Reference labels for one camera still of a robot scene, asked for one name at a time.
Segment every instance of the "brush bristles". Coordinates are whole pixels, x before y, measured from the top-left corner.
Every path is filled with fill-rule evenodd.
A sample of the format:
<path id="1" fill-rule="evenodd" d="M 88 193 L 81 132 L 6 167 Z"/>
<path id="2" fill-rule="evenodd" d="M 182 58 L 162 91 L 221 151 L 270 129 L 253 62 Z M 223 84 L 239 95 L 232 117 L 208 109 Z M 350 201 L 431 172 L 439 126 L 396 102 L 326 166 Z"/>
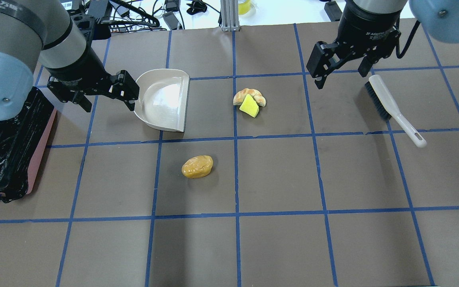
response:
<path id="1" fill-rule="evenodd" d="M 375 107 L 377 108 L 377 111 L 379 112 L 380 117 L 388 121 L 390 120 L 391 116 L 390 113 L 386 111 L 384 108 L 384 105 L 381 103 L 379 97 L 377 96 L 377 93 L 375 93 L 375 90 L 373 89 L 373 86 L 371 85 L 370 82 L 367 82 L 364 87 L 366 87 L 366 90 L 368 91 L 368 95 L 371 97 L 373 100 L 373 104 L 375 104 Z"/>

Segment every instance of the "black plastic bag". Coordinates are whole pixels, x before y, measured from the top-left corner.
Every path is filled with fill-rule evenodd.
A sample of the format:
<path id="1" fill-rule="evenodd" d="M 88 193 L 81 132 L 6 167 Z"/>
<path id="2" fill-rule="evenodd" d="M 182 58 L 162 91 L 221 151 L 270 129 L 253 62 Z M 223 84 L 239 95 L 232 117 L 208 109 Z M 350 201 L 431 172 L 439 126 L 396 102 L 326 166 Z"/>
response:
<path id="1" fill-rule="evenodd" d="M 27 193 L 27 168 L 54 107 L 33 87 L 20 113 L 0 121 L 0 198 L 8 203 Z"/>

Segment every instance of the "yellow sponge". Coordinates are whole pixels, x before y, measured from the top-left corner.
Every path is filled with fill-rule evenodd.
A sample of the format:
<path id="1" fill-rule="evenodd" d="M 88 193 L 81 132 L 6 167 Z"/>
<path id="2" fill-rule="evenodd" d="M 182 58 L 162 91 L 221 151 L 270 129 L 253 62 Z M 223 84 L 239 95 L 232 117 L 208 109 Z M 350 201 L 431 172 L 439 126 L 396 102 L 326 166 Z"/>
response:
<path id="1" fill-rule="evenodd" d="M 249 116 L 256 118 L 258 112 L 260 111 L 260 107 L 258 107 L 258 104 L 253 99 L 253 97 L 247 94 L 244 98 L 244 102 L 240 106 L 240 110 L 248 114 Z"/>

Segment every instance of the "power adapter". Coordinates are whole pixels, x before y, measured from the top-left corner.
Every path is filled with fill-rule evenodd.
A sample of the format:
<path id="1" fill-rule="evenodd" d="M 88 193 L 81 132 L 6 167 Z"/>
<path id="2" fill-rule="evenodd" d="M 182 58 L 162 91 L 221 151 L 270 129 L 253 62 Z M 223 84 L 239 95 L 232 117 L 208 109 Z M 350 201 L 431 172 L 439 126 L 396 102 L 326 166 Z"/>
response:
<path id="1" fill-rule="evenodd" d="M 182 24 L 178 22 L 178 18 L 173 14 L 173 12 L 166 12 L 162 15 L 162 18 L 164 19 L 164 22 L 166 22 L 167 26 L 171 30 L 181 30 L 184 29 L 182 27 Z"/>
<path id="2" fill-rule="evenodd" d="M 168 12 L 178 12 L 180 11 L 180 0 L 166 0 L 166 5 L 164 9 Z"/>

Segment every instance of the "yellow potato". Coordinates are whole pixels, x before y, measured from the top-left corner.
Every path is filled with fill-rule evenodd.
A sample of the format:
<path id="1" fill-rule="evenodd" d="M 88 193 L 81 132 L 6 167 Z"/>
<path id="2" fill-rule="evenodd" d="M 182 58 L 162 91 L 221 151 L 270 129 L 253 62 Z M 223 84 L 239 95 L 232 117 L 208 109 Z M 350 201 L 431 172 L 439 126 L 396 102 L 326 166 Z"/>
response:
<path id="1" fill-rule="evenodd" d="M 198 155 L 187 160 L 182 166 L 182 174 L 186 178 L 201 178 L 207 176 L 214 165 L 214 160 L 209 155 Z"/>

